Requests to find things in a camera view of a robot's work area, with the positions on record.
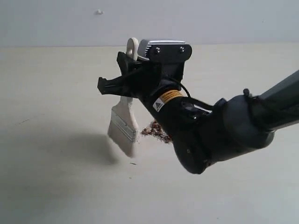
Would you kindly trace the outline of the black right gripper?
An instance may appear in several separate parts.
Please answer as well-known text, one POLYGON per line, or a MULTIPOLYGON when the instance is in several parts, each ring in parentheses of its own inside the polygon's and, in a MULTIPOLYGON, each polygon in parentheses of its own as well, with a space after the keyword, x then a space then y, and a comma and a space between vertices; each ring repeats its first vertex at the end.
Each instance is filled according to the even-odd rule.
POLYGON ((160 64, 154 57, 159 54, 148 52, 134 60, 119 51, 116 61, 121 71, 119 77, 99 77, 97 88, 102 95, 116 95, 146 101, 170 90, 180 91, 184 74, 184 63, 160 64))

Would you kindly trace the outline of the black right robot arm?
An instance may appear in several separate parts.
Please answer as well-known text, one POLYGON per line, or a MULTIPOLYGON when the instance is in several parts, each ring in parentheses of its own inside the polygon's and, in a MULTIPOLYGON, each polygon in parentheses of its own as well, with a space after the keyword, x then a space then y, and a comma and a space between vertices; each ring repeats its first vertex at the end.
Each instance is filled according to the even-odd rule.
POLYGON ((98 80, 101 94, 133 97, 170 136, 182 166, 201 174, 209 166, 265 148, 276 130, 299 121, 297 72, 261 95, 248 89, 214 105, 183 96, 181 80, 190 53, 150 54, 133 60, 119 52, 121 75, 98 80))

